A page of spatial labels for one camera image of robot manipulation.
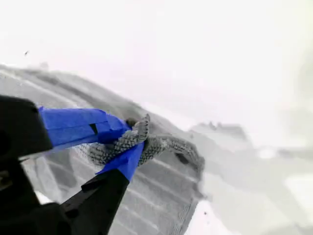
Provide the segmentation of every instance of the white surface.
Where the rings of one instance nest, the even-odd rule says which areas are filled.
[[[259,155],[270,160],[277,147],[313,144],[312,4],[12,0],[0,3],[0,63],[47,62],[51,70],[85,76],[185,130],[199,121],[238,124],[255,147],[273,147],[274,152]],[[245,161],[239,163],[234,173],[245,169]],[[243,192],[207,176],[206,189],[219,202],[214,210],[227,211],[223,205],[228,205],[240,215],[250,213],[251,221],[259,221],[258,231],[290,223],[264,192]],[[308,207],[303,191],[309,190],[299,183],[302,176],[296,177],[286,185]],[[271,213],[257,216],[267,208]],[[275,223],[270,224],[271,216],[278,218]],[[222,221],[229,220],[224,215]],[[251,231],[252,224],[233,227]]]

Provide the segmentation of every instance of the blue tape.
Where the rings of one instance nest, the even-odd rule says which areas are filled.
[[[135,173],[135,170],[138,166],[143,147],[144,143],[140,143],[125,151],[106,164],[104,168],[97,174],[101,174],[113,169],[118,169],[129,181],[131,181],[133,174]]]
[[[39,113],[53,145],[53,150],[61,150],[82,143],[112,143],[130,127],[125,121],[99,109],[46,109]],[[94,124],[97,133],[91,127]],[[114,158],[105,165],[103,172],[118,169],[130,181],[138,165],[143,143]]]

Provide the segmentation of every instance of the black plastic part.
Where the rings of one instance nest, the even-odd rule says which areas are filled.
[[[52,148],[34,103],[2,95],[0,95],[0,142],[0,163]]]
[[[0,164],[0,233],[71,235],[60,205],[40,205],[32,185],[17,160]]]
[[[61,206],[76,235],[106,235],[129,181],[117,169],[95,176]]]

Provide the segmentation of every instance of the gray fabric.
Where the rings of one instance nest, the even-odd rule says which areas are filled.
[[[119,118],[140,119],[147,111],[75,75],[0,67],[0,93],[29,98],[48,108],[99,108]],[[190,140],[190,134],[150,114],[153,134]],[[35,190],[63,202],[80,190],[100,168],[73,151],[31,159],[24,163]],[[171,152],[139,167],[117,212],[111,235],[181,235],[198,202],[199,173],[183,165]]]

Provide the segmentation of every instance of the gray cloth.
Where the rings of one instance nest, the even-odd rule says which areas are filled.
[[[119,118],[140,119],[147,111],[78,76],[0,67],[0,93],[29,98],[47,108],[98,108]],[[150,114],[150,131],[190,140],[166,119]],[[24,163],[35,190],[59,203],[80,190],[100,169],[66,149]],[[121,202],[111,235],[181,235],[198,202],[199,173],[171,152],[139,167]]]

